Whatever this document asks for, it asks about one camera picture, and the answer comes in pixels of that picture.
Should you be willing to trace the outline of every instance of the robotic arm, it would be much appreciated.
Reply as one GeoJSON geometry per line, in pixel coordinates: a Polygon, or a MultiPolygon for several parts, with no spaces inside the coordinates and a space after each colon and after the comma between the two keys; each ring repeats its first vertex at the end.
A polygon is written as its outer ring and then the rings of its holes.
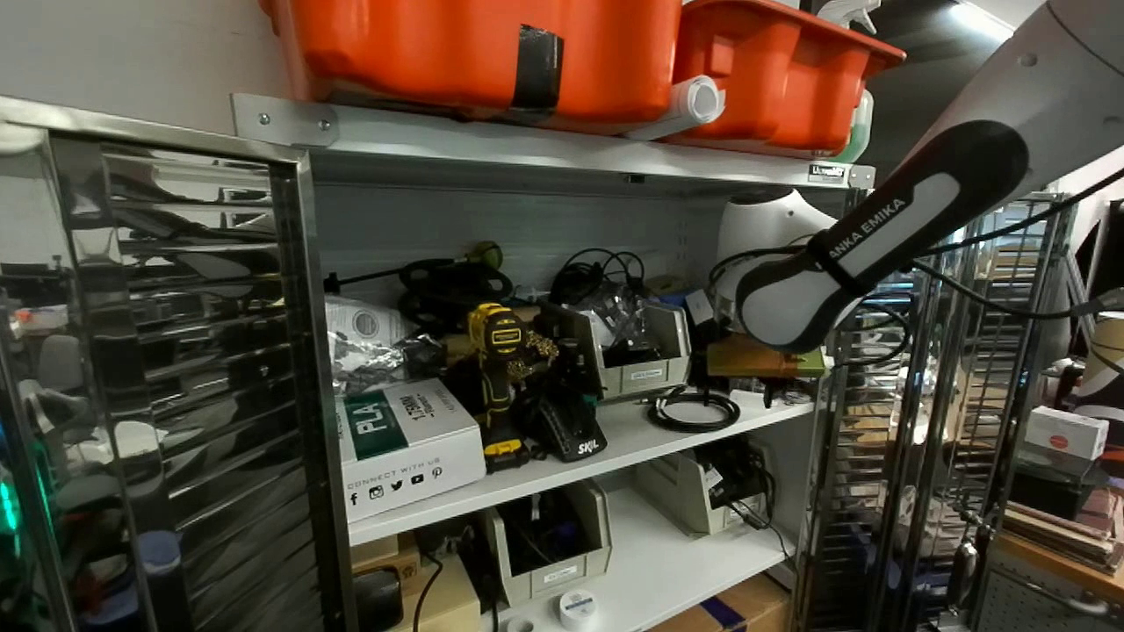
{"type": "Polygon", "coordinates": [[[884,275],[1124,144],[1124,0],[1046,0],[913,155],[795,257],[732,262],[712,300],[762,345],[817,347],[884,275]]]}

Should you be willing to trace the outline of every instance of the storage shelving unit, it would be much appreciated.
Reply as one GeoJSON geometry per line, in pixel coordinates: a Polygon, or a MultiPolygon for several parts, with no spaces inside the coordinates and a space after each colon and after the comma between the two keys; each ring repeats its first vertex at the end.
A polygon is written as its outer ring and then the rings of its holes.
{"type": "MultiPolygon", "coordinates": [[[[788,188],[847,194],[875,187],[875,169],[810,155],[633,144],[623,137],[302,105],[261,93],[237,93],[237,127],[247,141],[314,155],[323,270],[333,270],[333,262],[379,270],[405,262],[405,257],[438,257],[438,244],[457,244],[457,238],[470,230],[487,235],[491,229],[527,241],[540,230],[544,241],[533,241],[533,250],[557,250],[557,257],[564,257],[561,250],[568,244],[589,244],[580,238],[598,235],[610,244],[653,252],[667,270],[699,276],[718,261],[721,210],[732,195],[755,199],[788,188]],[[585,221],[584,230],[564,235],[564,216],[577,224],[585,221]],[[693,235],[707,230],[707,238],[683,244],[686,235],[673,235],[683,221],[693,221],[693,235]]],[[[544,270],[544,261],[518,261],[512,276],[533,283],[544,270]]],[[[607,435],[603,454],[580,464],[540,460],[487,472],[448,493],[351,524],[351,541],[395,536],[561,485],[598,482],[607,491],[614,546],[607,574],[585,581],[602,604],[594,628],[649,628],[748,574],[776,567],[788,550],[800,550],[817,450],[810,400],[776,400],[765,408],[758,392],[738,392],[738,403],[738,426],[701,435],[653,429],[639,400],[603,403],[598,413],[607,435]],[[728,536],[690,536],[625,477],[635,464],[744,430],[758,430],[762,443],[768,435],[773,465],[782,465],[781,530],[744,526],[728,536]]],[[[501,612],[501,621],[561,628],[554,600],[501,612]]]]}

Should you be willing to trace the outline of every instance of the wire rack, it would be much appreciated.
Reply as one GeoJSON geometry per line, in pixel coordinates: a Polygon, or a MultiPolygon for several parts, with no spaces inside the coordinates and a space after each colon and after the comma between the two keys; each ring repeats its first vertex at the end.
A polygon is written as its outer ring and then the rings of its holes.
{"type": "MultiPolygon", "coordinates": [[[[1028,214],[1016,202],[962,235],[1028,214]]],[[[1066,230],[1055,216],[926,261],[988,305],[918,270],[877,283],[835,326],[806,628],[979,618],[979,567],[1039,364],[1039,321],[1010,311],[1046,300],[1066,230]]]]}

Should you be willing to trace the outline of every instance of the orange plastic bin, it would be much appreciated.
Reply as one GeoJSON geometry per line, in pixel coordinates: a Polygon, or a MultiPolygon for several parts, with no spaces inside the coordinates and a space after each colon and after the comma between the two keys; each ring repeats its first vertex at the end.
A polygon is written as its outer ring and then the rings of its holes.
{"type": "Polygon", "coordinates": [[[300,99],[341,83],[464,112],[656,120],[683,0],[261,0],[300,99]]]}
{"type": "Polygon", "coordinates": [[[905,51],[776,0],[694,0],[673,78],[710,72],[728,108],[690,137],[841,149],[864,79],[905,51]]]}

